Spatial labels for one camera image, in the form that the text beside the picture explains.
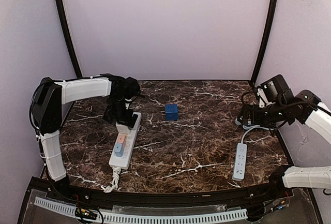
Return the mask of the pink plug adapter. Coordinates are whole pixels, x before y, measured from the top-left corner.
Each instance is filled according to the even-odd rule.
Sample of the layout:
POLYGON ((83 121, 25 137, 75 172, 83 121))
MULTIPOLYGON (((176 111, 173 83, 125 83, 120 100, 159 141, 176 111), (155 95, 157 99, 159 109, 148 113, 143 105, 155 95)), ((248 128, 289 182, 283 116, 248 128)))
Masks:
POLYGON ((127 136, 125 134, 119 133, 116 139, 116 143, 122 144, 124 146, 126 143, 126 137, 127 136))

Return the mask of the right black frame post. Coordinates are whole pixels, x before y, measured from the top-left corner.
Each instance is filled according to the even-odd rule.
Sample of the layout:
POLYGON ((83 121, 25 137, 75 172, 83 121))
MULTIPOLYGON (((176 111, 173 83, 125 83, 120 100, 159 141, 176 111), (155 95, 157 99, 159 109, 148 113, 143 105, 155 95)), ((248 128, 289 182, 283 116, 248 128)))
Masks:
POLYGON ((266 52, 270 32, 272 29, 272 24, 274 20, 274 15, 275 15, 275 10, 277 6, 277 0, 269 0, 269 5, 268 5, 268 11, 267 11, 267 16, 266 16, 266 21, 265 21, 265 26, 264 26, 264 31, 257 55, 257 59, 255 61, 254 69, 250 78, 250 83, 251 85, 255 85, 262 67, 264 55, 266 52))

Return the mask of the white multicolour power strip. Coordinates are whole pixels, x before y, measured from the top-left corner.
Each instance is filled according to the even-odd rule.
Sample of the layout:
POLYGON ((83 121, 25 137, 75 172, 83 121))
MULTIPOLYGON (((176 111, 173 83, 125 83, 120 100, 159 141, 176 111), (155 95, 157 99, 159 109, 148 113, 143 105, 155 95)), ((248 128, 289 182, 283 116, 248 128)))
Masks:
POLYGON ((109 166, 111 168, 121 168, 122 170, 127 170, 129 168, 133 148, 135 145, 135 141, 138 135, 138 131, 140 128, 140 122, 142 118, 142 114, 140 112, 134 112, 134 114, 138 115, 138 119, 134 125, 133 128, 131 128, 131 133, 126 135, 126 143, 123 146, 124 147, 124 153, 122 157, 116 157, 113 150, 111 153, 111 157, 109 160, 109 166))

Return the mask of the dark blue cube socket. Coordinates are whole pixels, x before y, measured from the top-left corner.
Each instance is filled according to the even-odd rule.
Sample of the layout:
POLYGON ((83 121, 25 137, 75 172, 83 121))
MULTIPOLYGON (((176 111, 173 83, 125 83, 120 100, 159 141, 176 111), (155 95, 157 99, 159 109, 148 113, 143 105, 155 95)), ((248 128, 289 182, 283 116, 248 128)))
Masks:
POLYGON ((177 121, 178 120, 177 104, 166 104, 165 105, 165 120, 166 121, 177 121))

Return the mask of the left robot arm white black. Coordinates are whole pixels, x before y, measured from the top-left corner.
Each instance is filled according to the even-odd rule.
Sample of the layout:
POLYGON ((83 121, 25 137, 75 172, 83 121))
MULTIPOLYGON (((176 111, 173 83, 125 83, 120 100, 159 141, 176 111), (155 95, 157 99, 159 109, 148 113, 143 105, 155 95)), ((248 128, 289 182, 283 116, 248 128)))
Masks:
POLYGON ((95 97, 107 98, 103 119, 133 129, 138 114, 130 109, 134 97, 141 95, 138 81, 109 73, 69 80, 43 78, 29 107, 29 120, 42 147, 48 175, 54 181, 67 176, 59 143, 62 107, 68 103, 95 97))

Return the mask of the light blue plug adapter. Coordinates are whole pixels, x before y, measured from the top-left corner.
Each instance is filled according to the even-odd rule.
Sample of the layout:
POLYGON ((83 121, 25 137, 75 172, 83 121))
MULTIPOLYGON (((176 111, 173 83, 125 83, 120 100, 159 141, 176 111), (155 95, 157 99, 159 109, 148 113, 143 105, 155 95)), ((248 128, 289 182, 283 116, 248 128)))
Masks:
POLYGON ((122 143, 115 143, 114 145, 114 154, 116 157, 122 157, 124 153, 124 147, 122 143))

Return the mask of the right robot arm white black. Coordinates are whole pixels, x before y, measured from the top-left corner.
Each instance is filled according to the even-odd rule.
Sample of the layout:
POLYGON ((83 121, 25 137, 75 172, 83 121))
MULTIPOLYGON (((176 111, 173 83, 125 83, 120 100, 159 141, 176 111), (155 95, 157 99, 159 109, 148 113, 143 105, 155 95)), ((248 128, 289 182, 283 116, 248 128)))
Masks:
MULTIPOLYGON (((247 131, 256 128, 276 132, 285 124, 295 121, 308 126, 330 143, 330 109, 321 99, 309 90, 303 90, 293 96, 291 90, 272 93, 258 89, 258 104, 248 104, 242 94, 242 109, 235 123, 247 131)), ((278 170, 277 180, 284 188, 321 188, 330 190, 330 166, 296 167, 285 166, 278 170)))

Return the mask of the black front table rail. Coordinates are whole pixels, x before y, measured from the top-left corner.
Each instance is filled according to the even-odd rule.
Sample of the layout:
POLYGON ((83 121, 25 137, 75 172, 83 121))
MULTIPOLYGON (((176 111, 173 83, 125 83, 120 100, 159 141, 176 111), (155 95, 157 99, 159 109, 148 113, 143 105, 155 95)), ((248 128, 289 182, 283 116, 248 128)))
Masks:
POLYGON ((64 185, 58 190, 70 202, 74 203, 74 195, 78 200, 100 208, 118 206, 135 207, 194 207, 207 205, 222 205, 227 207, 251 208, 261 206, 264 202, 288 198, 293 196, 291 189, 280 189, 273 184, 236 188, 222 191, 198 193, 129 193, 112 192, 104 193, 102 190, 64 185))

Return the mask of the black frame post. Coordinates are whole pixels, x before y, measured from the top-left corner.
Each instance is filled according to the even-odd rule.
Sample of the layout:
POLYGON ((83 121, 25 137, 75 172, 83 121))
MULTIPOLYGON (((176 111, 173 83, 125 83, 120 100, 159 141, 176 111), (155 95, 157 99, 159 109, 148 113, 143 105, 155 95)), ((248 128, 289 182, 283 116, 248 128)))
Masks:
POLYGON ((71 33, 69 30, 69 25, 68 25, 68 20, 66 17, 66 12, 65 12, 65 7, 64 7, 64 1, 63 0, 55 0, 56 3, 56 9, 57 9, 57 13, 58 13, 58 18, 60 21, 60 25, 62 28, 62 32, 63 32, 63 37, 64 37, 64 41, 67 47, 67 51, 69 54, 69 58, 70 58, 70 62, 71 65, 73 67, 74 73, 76 75, 77 78, 81 78, 82 77, 82 71, 79 65, 79 61, 76 55, 76 51, 73 45, 73 40, 71 37, 71 33))
POLYGON ((266 52, 270 32, 272 29, 272 24, 274 20, 274 15, 275 15, 275 10, 277 6, 277 0, 269 0, 269 5, 268 5, 268 11, 267 11, 267 16, 266 16, 266 21, 265 21, 265 26, 264 26, 264 31, 257 55, 257 59, 255 61, 254 69, 250 78, 250 83, 251 85, 255 85, 262 67, 264 55, 266 52))

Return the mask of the left black frame post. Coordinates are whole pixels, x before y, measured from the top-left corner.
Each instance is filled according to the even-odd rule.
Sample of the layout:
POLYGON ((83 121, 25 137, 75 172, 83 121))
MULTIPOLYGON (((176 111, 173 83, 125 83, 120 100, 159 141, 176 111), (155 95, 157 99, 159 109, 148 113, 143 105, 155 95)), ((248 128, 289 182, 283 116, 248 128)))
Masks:
POLYGON ((66 17, 66 12, 65 12, 65 7, 64 7, 64 1, 63 0, 55 0, 56 3, 56 9, 57 9, 57 13, 58 13, 58 18, 60 21, 60 25, 62 28, 62 32, 63 32, 63 37, 64 37, 64 41, 67 47, 67 51, 69 54, 69 58, 70 58, 70 62, 71 65, 73 67, 74 73, 76 75, 77 78, 81 78, 82 77, 82 71, 79 65, 79 61, 76 55, 76 51, 73 45, 73 40, 71 37, 71 33, 69 30, 69 25, 68 25, 68 20, 66 17))

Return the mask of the white cube socket adapter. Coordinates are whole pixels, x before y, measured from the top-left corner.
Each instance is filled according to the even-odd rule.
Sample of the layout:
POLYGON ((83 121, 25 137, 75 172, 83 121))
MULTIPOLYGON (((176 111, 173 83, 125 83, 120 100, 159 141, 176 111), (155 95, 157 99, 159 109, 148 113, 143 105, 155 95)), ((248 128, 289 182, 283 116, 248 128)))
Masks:
POLYGON ((116 128, 117 128, 118 133, 120 133, 120 134, 128 135, 131 133, 131 129, 126 125, 116 123, 116 128))

